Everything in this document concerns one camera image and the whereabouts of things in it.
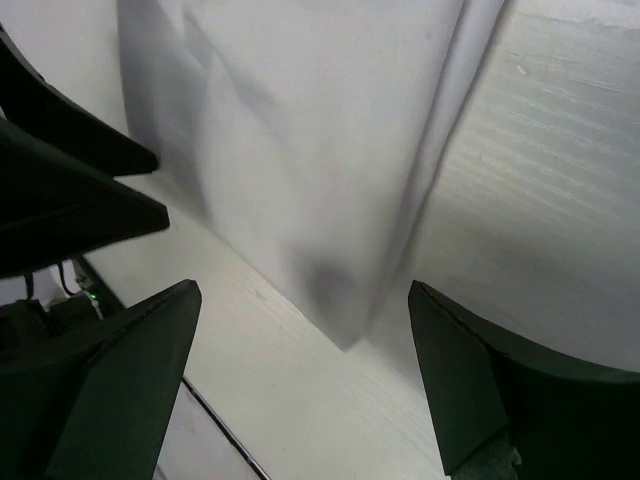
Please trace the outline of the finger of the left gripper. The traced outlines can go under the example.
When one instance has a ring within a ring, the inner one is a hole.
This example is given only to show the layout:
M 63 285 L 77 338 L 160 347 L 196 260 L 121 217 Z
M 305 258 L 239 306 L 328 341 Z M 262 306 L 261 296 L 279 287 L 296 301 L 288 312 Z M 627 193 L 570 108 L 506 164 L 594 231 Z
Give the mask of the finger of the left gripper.
M 1 276 L 163 231 L 167 208 L 1 121 Z
M 1 109 L 28 134 L 111 177 L 149 174 L 156 155 L 50 85 L 1 32 Z

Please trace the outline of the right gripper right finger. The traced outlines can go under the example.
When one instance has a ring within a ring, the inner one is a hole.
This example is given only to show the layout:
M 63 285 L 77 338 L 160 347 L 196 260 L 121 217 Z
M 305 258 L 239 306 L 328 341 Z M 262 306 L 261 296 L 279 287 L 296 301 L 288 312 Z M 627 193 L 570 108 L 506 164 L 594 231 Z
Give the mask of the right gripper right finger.
M 422 282 L 408 308 L 448 477 L 638 477 L 636 373 L 544 347 Z

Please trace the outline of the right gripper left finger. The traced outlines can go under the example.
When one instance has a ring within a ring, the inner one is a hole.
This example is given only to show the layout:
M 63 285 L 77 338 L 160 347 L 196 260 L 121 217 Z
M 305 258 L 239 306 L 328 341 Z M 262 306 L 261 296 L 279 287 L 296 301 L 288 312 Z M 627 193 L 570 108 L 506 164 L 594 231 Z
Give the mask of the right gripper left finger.
M 197 283 L 183 280 L 2 349 L 2 478 L 152 478 L 201 303 Z

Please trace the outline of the white t shirt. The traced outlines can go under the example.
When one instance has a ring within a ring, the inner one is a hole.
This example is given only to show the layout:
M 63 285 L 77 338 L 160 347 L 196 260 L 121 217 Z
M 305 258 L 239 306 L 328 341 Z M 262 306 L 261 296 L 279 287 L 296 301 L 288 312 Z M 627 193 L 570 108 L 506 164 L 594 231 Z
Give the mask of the white t shirt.
M 130 132 L 312 324 L 356 343 L 404 272 L 503 1 L 121 1 Z

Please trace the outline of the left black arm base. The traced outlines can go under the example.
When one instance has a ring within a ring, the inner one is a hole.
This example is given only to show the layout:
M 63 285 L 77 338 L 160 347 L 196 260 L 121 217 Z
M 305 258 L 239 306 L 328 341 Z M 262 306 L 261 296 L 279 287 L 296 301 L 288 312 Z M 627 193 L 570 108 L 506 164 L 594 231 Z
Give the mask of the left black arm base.
M 1 281 L 1 350 L 41 343 L 124 305 L 83 257 Z

